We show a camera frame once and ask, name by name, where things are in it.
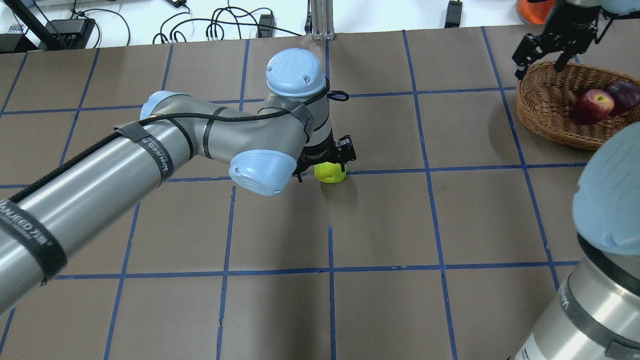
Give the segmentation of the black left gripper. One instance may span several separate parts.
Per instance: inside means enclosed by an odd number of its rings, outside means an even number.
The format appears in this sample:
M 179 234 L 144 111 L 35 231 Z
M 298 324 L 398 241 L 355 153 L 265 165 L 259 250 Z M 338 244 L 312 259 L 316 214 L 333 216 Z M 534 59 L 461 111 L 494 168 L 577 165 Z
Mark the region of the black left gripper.
M 338 164 L 340 170 L 346 170 L 346 164 L 357 160 L 354 142 L 349 134 L 335 141 L 333 134 L 317 145 L 304 146 L 297 159 L 295 176 L 300 177 L 309 167 L 322 163 Z

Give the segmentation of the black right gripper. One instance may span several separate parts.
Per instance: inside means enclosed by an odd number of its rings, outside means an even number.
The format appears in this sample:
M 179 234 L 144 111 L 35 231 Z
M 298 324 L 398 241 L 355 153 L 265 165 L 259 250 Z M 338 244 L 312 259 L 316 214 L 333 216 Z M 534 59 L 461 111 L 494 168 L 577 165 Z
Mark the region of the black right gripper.
M 540 35 L 526 34 L 512 55 L 517 80 L 524 79 L 528 69 L 543 53 L 558 52 L 554 70 L 562 72 L 576 53 L 585 53 L 597 32 L 601 11 L 598 0 L 555 0 Z

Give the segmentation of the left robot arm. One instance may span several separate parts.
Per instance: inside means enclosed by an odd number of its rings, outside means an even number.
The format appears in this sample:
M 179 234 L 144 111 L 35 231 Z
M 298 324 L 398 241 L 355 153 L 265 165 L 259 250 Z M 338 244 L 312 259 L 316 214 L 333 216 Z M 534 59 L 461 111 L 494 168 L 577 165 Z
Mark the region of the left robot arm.
M 309 167 L 357 159 L 348 135 L 334 139 L 332 89 L 310 50 L 286 48 L 266 64 L 258 114 L 162 90 L 140 119 L 114 132 L 9 198 L 1 200 L 1 313 L 54 280 L 96 235 L 195 157 L 228 166 L 236 185 L 279 195 Z

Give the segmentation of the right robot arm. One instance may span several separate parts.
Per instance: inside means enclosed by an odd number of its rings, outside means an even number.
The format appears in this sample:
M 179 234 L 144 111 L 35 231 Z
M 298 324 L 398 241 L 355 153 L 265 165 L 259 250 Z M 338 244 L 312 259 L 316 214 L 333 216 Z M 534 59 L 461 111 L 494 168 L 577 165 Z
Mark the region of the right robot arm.
M 512 59 L 524 85 L 536 60 L 559 52 L 562 71 L 610 20 L 639 13 L 637 0 L 558 0 L 539 35 L 526 34 Z M 606 141 L 586 164 L 573 197 L 583 260 L 558 287 L 514 360 L 639 358 L 639 123 Z

